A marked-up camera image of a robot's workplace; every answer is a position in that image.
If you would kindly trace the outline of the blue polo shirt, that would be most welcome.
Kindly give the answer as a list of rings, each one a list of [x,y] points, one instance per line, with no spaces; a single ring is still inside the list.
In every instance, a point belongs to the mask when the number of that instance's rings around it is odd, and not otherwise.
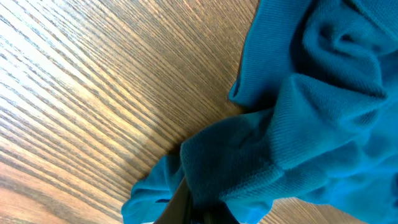
[[[185,180],[193,206],[257,223],[274,200],[397,222],[397,2],[259,3],[219,121],[132,188],[125,223],[160,217]]]

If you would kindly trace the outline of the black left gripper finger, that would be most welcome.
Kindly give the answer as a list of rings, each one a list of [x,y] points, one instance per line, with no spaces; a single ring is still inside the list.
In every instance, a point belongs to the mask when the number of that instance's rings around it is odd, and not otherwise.
[[[154,224],[191,224],[192,205],[192,195],[183,178],[166,209]]]

